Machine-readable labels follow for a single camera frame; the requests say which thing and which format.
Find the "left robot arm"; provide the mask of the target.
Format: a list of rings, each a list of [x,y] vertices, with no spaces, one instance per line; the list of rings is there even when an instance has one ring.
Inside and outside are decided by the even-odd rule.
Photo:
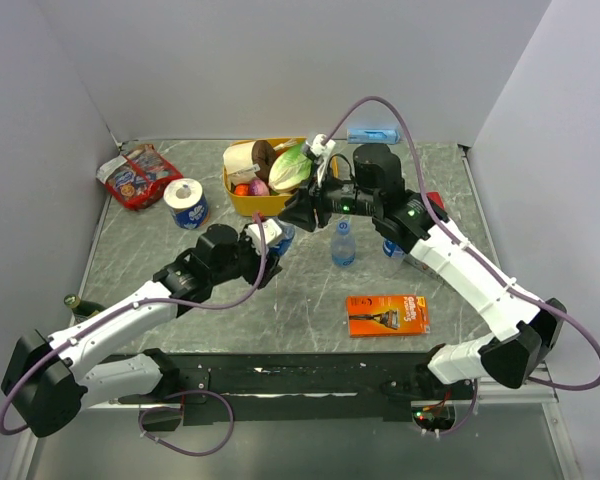
[[[120,346],[192,309],[212,309],[213,289],[242,278],[251,297],[280,271],[274,251],[284,232],[274,219],[256,220],[241,231],[210,226],[196,245],[180,253],[135,292],[94,317],[49,336],[21,336],[1,390],[23,427],[36,437],[52,435],[93,405],[131,395],[171,399],[178,372],[154,349],[128,360],[108,361]]]

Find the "purple onion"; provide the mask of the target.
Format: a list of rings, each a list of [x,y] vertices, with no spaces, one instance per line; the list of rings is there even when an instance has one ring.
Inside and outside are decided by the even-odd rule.
[[[248,192],[250,196],[263,197],[270,195],[267,183],[259,178],[255,178],[249,183]]]

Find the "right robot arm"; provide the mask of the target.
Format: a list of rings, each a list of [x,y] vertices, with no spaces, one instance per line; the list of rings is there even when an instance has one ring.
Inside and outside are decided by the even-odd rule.
[[[376,231],[406,254],[428,266],[451,286],[489,327],[489,334],[457,345],[432,349],[417,386],[436,399],[452,384],[491,377],[517,389],[557,341],[563,305],[550,299],[544,310],[513,293],[516,281],[496,269],[446,212],[425,205],[420,193],[406,188],[401,162],[388,146],[365,144],[353,153],[353,177],[340,180],[319,166],[286,201],[281,220],[305,231],[323,228],[334,214],[368,216]]]

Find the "orange carrot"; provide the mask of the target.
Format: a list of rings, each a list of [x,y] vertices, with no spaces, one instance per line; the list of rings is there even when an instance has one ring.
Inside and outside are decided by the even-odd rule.
[[[249,184],[239,184],[236,185],[233,193],[236,196],[249,196],[250,195],[250,185]]]

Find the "green lettuce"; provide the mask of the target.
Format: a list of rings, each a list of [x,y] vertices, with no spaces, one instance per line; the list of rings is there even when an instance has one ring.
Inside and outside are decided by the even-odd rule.
[[[269,173],[269,187],[277,193],[290,192],[307,180],[312,161],[303,153],[302,145],[294,145],[278,156]]]

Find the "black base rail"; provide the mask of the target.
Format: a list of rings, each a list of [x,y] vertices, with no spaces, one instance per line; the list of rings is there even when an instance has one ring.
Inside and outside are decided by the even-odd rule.
[[[409,422],[414,402],[464,401],[467,380],[443,385],[425,372],[425,354],[362,352],[314,354],[173,354],[179,371],[171,388],[184,405],[184,424],[227,418],[284,421],[380,418]]]

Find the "blue tissue pack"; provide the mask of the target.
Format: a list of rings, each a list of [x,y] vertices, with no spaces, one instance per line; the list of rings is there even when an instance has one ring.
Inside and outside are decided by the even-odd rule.
[[[395,129],[348,129],[347,142],[357,145],[395,145],[400,142],[400,134]]]

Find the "red snack bag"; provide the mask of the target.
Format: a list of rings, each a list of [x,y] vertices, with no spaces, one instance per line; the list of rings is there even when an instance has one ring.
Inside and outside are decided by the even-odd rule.
[[[101,165],[96,178],[124,208],[138,211],[159,201],[182,174],[152,144],[141,144]]]

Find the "yellow plastic bin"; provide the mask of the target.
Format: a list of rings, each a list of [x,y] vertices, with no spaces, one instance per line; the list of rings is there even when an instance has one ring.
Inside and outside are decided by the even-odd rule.
[[[284,153],[286,150],[294,145],[302,145],[306,138],[305,137],[274,137],[265,139],[252,139],[252,140],[239,140],[230,144],[246,143],[250,141],[266,140],[269,142],[274,150],[276,151],[277,158],[279,155]],[[285,193],[277,193],[272,190],[268,183],[270,195],[269,196],[236,196],[233,193],[235,185],[232,185],[228,180],[223,165],[223,184],[225,190],[231,200],[231,203],[235,211],[241,216],[250,216],[252,213],[259,211],[266,216],[278,215],[285,206],[285,202],[291,198],[292,191]]]

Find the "toilet paper roll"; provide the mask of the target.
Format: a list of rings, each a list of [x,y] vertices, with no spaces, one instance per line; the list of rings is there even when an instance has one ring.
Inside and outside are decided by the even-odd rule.
[[[180,228],[198,229],[209,216],[209,205],[197,180],[181,178],[171,181],[164,190],[163,200]]]

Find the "brown bread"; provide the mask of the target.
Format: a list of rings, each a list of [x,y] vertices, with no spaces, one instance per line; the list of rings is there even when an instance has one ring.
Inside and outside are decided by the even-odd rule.
[[[257,140],[252,147],[251,156],[252,163],[259,167],[255,172],[256,176],[265,183],[268,183],[271,167],[277,159],[277,154],[273,146],[266,140]]]

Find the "white paper bag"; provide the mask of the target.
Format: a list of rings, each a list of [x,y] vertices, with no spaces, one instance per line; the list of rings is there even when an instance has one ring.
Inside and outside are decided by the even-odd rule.
[[[232,185],[249,184],[260,170],[253,160],[255,141],[229,146],[223,153],[224,170]]]

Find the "red flat bar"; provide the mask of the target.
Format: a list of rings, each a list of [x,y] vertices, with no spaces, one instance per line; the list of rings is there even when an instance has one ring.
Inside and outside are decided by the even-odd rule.
[[[431,201],[432,204],[437,205],[440,209],[445,209],[445,204],[442,200],[442,197],[437,191],[430,191],[427,193],[427,197]]]

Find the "blue cap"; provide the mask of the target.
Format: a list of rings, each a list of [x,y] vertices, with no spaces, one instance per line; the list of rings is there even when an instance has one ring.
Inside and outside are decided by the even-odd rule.
[[[351,231],[351,224],[348,221],[341,221],[337,225],[337,232],[340,235],[348,235]]]

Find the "clear bottle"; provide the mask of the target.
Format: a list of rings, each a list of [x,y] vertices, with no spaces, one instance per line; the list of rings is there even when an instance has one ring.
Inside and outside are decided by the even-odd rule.
[[[352,231],[348,235],[340,235],[336,230],[331,240],[331,258],[335,265],[348,267],[356,257],[356,242]]]

